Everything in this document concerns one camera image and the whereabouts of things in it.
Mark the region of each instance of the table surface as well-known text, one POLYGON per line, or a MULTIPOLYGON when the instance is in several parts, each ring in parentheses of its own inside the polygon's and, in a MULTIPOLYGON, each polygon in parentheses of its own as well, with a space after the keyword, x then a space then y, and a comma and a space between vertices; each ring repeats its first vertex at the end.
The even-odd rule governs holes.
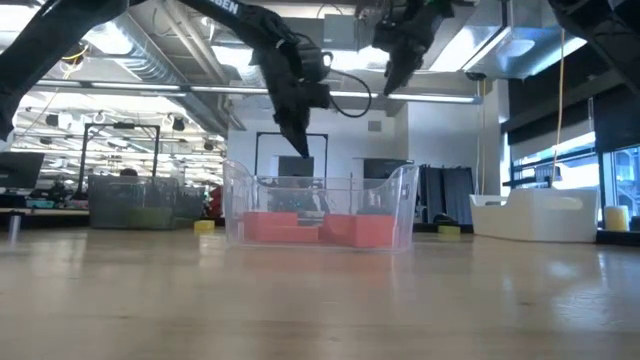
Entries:
POLYGON ((386 254, 47 230, 0 238, 0 253, 3 359, 640 358, 637 249, 475 238, 386 254))

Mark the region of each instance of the black door frame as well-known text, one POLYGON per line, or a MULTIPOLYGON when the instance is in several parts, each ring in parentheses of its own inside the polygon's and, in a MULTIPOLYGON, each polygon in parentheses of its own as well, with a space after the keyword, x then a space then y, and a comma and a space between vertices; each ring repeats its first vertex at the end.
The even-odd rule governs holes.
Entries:
MULTIPOLYGON (((258 147, 260 145, 260 137, 262 135, 276 135, 282 136, 279 132, 271 132, 271 131, 258 131, 256 133, 256 153, 253 161, 253 175, 258 175, 258 147)), ((327 178, 327 155, 329 154, 329 135, 328 134, 307 134, 307 137, 310 136, 319 136, 324 138, 324 177, 327 178)))

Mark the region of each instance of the metal frame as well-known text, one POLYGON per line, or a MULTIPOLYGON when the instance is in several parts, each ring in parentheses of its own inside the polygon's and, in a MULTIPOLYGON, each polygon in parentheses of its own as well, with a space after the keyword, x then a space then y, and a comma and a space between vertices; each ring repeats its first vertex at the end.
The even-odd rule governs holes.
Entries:
POLYGON ((106 128, 111 127, 117 129, 118 127, 127 126, 129 129, 138 128, 147 128, 147 129, 155 129, 156 130, 156 138, 154 141, 154 149, 153 149, 153 169, 151 170, 151 176, 156 177, 156 170, 158 168, 158 153, 160 151, 160 125, 136 125, 136 124, 97 124, 97 123, 87 123, 84 124, 84 135, 82 137, 82 155, 80 156, 80 171, 79 171, 79 179, 78 179, 78 189, 77 192, 82 192, 82 186, 84 185, 84 167, 85 161, 87 160, 87 145, 89 141, 93 139, 93 137, 89 137, 89 129, 93 126, 106 128))
MULTIPOLYGON (((259 131, 256 133, 256 151, 254 156, 254 166, 253 166, 253 175, 258 175, 258 146, 260 145, 260 136, 262 135, 277 135, 282 136, 279 132, 270 132, 270 131, 259 131)), ((327 160, 329 154, 329 135, 327 134, 307 134, 309 136, 320 136, 325 140, 324 143, 324 177, 327 178, 327 160)))

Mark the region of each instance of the cable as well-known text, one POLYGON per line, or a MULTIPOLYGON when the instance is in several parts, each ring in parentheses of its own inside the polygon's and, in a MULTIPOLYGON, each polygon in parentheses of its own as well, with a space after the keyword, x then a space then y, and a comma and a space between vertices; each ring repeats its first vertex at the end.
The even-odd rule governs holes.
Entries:
POLYGON ((482 80, 482 192, 480 195, 484 195, 484 184, 486 179, 487 168, 487 147, 485 146, 486 139, 485 129, 487 127, 487 111, 485 107, 485 97, 487 97, 487 79, 482 80))
POLYGON ((369 109, 371 109, 371 102, 373 101, 373 95, 371 94, 371 89, 369 88, 367 83, 365 83, 364 80, 360 79, 359 77, 357 77, 355 75, 351 75, 349 73, 342 72, 342 71, 339 71, 339 70, 334 70, 334 69, 331 69, 331 71, 333 71, 336 74, 339 74, 339 75, 342 75, 342 76, 346 76, 346 77, 348 77, 350 79, 353 79, 353 80, 359 82, 360 84, 362 84, 362 86, 364 86, 364 88, 367 91, 367 94, 369 94, 369 99, 368 99, 368 102, 367 102, 367 106, 364 108, 364 110, 360 114, 355 114, 355 115, 344 112, 344 110, 342 110, 338 106, 338 104, 336 104, 335 100, 333 99, 333 96, 331 96, 329 99, 331 100, 331 104, 333 104, 333 106, 336 108, 336 111, 338 111, 340 114, 342 114, 342 115, 344 115, 344 116, 346 116, 348 118, 352 118, 352 119, 357 119, 357 118, 361 118, 361 117, 365 116, 369 112, 369 109))
POLYGON ((480 116, 480 110, 482 109, 482 107, 480 105, 478 105, 478 110, 476 112, 476 123, 478 125, 478 136, 476 137, 476 186, 475 186, 475 195, 480 195, 480 151, 481 151, 481 147, 480 147, 480 140, 482 137, 482 134, 484 133, 482 131, 482 121, 481 121, 481 116, 480 116))
POLYGON ((340 13, 340 15, 344 15, 344 13, 342 12, 342 10, 340 10, 340 8, 338 6, 336 6, 336 4, 330 4, 330 3, 324 3, 322 5, 320 5, 320 8, 318 9, 318 12, 316 13, 316 19, 320 18, 320 11, 322 11, 322 9, 324 9, 325 6, 332 6, 333 8, 335 8, 336 10, 338 10, 338 12, 340 13))
MULTIPOLYGON (((64 74, 64 76, 62 77, 64 80, 69 79, 69 77, 71 77, 71 74, 78 71, 79 69, 76 69, 76 63, 78 62, 78 58, 76 57, 73 60, 73 65, 71 65, 71 68, 69 70, 67 70, 64 74)), ((42 115, 44 115, 47 110, 49 109, 49 106, 51 106, 51 104, 53 103, 53 100, 55 100, 56 96, 58 96, 60 91, 60 88, 56 88, 55 92, 53 93, 53 95, 51 96, 51 99, 49 99, 49 101, 47 102, 47 105, 45 105, 44 109, 42 109, 42 111, 40 112, 40 114, 38 114, 38 116, 36 117, 35 120, 33 120, 31 122, 31 124, 29 124, 29 126, 27 127, 27 129, 25 131, 22 132, 22 134, 20 134, 19 136, 16 136, 14 138, 14 142, 20 138, 23 138, 25 135, 27 135, 27 133, 33 129, 33 126, 40 120, 40 118, 42 118, 42 115)))
POLYGON ((71 56, 64 56, 64 57, 62 57, 62 60, 75 60, 75 59, 79 58, 80 56, 84 55, 88 50, 89 50, 89 44, 85 45, 84 49, 82 49, 82 51, 80 51, 79 53, 77 53, 75 55, 71 55, 71 56))
POLYGON ((562 29, 562 42, 560 46, 560 85, 558 93, 558 130, 556 133, 556 147, 553 151, 553 165, 551 166, 551 180, 549 188, 553 189, 553 182, 556 179, 556 164, 558 163, 558 147, 560 145, 560 133, 562 130, 562 112, 564 110, 564 44, 566 40, 566 31, 562 29))

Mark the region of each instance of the yellow cable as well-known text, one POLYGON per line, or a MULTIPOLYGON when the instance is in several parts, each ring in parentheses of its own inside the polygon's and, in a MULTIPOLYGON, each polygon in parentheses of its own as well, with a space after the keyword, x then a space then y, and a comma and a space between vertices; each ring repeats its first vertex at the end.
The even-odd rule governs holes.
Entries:
POLYGON ((84 49, 82 49, 82 51, 80 51, 79 53, 75 54, 75 55, 71 55, 71 56, 65 56, 62 58, 62 60, 74 60, 79 58, 80 56, 84 55, 87 50, 89 50, 89 45, 85 45, 84 49))
POLYGON ((487 112, 485 111, 485 98, 487 97, 487 79, 482 80, 482 192, 480 195, 484 195, 484 184, 485 184, 485 170, 487 168, 487 147, 485 146, 486 139, 485 137, 485 129, 487 126, 487 112))
POLYGON ((562 131, 562 112, 564 110, 564 43, 566 32, 562 30, 562 42, 560 46, 560 85, 558 94, 558 130, 556 133, 556 147, 553 152, 553 165, 551 166, 550 188, 553 188, 553 182, 556 179, 556 164, 558 163, 558 146, 560 145, 560 133, 562 131))

